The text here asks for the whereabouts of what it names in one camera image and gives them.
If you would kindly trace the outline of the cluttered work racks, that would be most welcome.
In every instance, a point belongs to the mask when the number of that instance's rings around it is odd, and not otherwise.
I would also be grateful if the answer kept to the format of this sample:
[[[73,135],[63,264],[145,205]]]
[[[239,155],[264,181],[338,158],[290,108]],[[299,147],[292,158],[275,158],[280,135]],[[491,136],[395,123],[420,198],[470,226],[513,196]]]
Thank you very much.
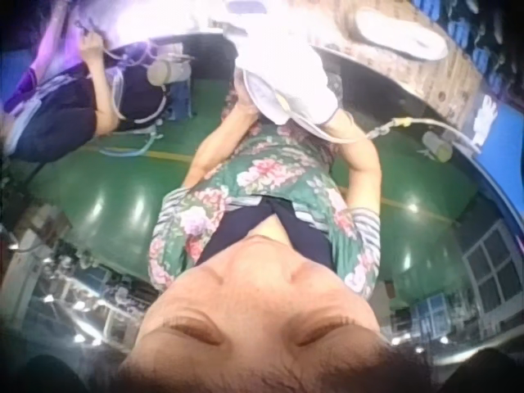
[[[128,353],[157,292],[77,248],[69,229],[52,206],[0,207],[0,326]]]

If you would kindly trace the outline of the blue bin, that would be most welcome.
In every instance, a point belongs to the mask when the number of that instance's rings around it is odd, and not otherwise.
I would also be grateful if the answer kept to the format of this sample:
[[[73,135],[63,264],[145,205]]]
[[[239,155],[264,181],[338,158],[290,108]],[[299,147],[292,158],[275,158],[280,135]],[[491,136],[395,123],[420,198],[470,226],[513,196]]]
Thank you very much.
[[[173,83],[171,95],[171,120],[186,120],[192,118],[192,85],[191,80]]]

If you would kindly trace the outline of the window frame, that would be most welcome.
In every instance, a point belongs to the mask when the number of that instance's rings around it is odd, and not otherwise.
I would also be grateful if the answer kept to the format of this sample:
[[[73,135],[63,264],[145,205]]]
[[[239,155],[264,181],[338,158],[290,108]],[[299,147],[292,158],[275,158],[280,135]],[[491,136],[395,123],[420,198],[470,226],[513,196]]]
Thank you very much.
[[[524,256],[503,221],[496,221],[463,255],[480,313],[500,321],[524,302]]]

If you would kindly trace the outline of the person's right hand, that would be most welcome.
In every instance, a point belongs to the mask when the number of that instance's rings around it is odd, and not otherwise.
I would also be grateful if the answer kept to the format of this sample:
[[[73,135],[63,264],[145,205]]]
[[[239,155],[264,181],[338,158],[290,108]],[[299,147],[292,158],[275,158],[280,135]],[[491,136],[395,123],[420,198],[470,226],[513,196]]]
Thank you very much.
[[[342,109],[338,109],[323,128],[334,138],[350,139],[353,136],[354,121]]]

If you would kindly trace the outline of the white shoe sole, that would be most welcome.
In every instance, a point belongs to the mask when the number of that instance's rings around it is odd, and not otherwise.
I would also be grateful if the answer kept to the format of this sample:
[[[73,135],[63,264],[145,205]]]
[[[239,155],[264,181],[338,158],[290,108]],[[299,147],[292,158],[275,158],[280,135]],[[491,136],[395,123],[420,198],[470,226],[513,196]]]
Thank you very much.
[[[446,40],[417,22],[386,16],[372,8],[355,13],[355,25],[368,42],[404,53],[422,61],[439,61],[447,57]]]

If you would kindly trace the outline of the white fabric shoe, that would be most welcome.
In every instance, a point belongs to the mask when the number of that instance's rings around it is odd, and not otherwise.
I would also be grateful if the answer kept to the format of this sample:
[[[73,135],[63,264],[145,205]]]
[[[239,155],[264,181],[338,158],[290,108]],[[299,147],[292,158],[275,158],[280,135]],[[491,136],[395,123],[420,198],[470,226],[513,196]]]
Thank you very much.
[[[321,129],[339,103],[320,56],[307,41],[270,26],[261,15],[245,25],[227,24],[223,33],[237,50],[235,65],[263,116],[276,125],[292,120],[328,142],[349,142]]]

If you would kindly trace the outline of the blue panel with glove picture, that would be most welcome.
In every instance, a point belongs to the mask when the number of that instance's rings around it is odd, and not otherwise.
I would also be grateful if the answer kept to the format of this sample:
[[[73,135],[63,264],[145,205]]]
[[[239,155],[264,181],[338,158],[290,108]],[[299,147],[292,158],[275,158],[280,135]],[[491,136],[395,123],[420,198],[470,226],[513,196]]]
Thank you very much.
[[[472,123],[476,160],[498,182],[521,174],[524,115],[491,95],[482,94]]]

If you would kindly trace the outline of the wooden workbench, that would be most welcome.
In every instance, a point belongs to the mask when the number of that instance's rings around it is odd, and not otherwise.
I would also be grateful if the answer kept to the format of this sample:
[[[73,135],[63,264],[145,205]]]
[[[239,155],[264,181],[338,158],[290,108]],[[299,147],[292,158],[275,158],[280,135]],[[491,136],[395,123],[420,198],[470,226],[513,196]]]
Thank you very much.
[[[438,61],[411,60],[406,55],[365,43],[357,37],[355,16],[360,9],[378,11],[394,20],[415,22],[440,36],[445,31],[417,10],[409,0],[305,0],[315,16],[339,34],[320,47],[351,65],[362,66],[421,100],[451,124],[462,127],[481,93],[482,77],[451,38],[448,55]]]

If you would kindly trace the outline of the person's left hand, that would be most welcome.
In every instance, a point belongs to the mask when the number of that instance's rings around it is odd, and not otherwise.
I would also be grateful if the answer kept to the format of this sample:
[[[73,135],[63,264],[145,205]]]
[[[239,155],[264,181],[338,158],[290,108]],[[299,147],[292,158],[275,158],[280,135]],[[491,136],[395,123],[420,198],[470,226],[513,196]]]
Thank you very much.
[[[221,120],[225,120],[233,110],[239,110],[242,115],[247,115],[253,122],[260,119],[259,110],[244,88],[237,90],[231,87],[228,90],[221,113]]]

